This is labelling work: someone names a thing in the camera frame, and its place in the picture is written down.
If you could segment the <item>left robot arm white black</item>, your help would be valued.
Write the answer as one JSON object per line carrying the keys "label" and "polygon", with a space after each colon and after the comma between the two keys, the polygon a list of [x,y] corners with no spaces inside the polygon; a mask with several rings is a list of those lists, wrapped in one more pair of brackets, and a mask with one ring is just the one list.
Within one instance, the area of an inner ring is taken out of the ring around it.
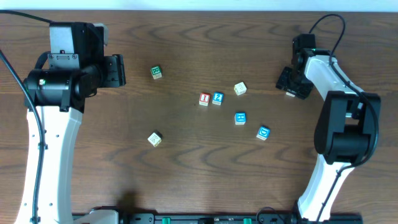
{"label": "left robot arm white black", "polygon": [[23,84],[29,128],[24,192],[17,223],[118,223],[101,208],[74,216],[70,199],[73,154],[87,98],[125,84],[123,56],[106,56],[104,24],[51,22],[50,50]]}

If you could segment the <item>red letter A block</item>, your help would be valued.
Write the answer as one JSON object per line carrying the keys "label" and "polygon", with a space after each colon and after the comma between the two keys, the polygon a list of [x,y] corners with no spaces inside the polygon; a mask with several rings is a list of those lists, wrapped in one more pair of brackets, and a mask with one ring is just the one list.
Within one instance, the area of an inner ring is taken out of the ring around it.
{"label": "red letter A block", "polygon": [[285,94],[286,94],[287,96],[290,96],[290,97],[295,97],[294,94],[291,94],[291,93],[289,93],[289,92],[286,92]]}

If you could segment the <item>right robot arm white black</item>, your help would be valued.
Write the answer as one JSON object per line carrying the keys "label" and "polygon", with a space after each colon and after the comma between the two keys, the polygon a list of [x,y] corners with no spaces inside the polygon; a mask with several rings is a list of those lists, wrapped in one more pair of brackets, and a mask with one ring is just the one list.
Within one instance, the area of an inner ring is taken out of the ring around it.
{"label": "right robot arm white black", "polygon": [[314,34],[293,39],[292,65],[283,69],[276,88],[300,99],[316,88],[323,99],[314,132],[317,161],[289,222],[354,222],[351,217],[333,217],[331,208],[347,176],[376,149],[379,95],[366,93],[352,83],[333,53],[316,47]]}

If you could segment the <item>blue number 2 block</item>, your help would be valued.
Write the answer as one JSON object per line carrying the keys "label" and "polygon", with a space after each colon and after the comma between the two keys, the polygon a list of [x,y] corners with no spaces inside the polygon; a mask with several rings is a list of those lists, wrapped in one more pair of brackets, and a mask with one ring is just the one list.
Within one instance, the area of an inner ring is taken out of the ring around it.
{"label": "blue number 2 block", "polygon": [[224,94],[220,92],[214,92],[212,103],[214,105],[221,105],[223,102]]}

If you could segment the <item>red letter I block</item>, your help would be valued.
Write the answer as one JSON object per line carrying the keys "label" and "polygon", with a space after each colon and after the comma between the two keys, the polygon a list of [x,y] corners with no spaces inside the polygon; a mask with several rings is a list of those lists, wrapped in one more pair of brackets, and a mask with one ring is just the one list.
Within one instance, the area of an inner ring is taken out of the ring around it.
{"label": "red letter I block", "polygon": [[208,106],[211,95],[208,93],[201,93],[199,98],[199,105]]}

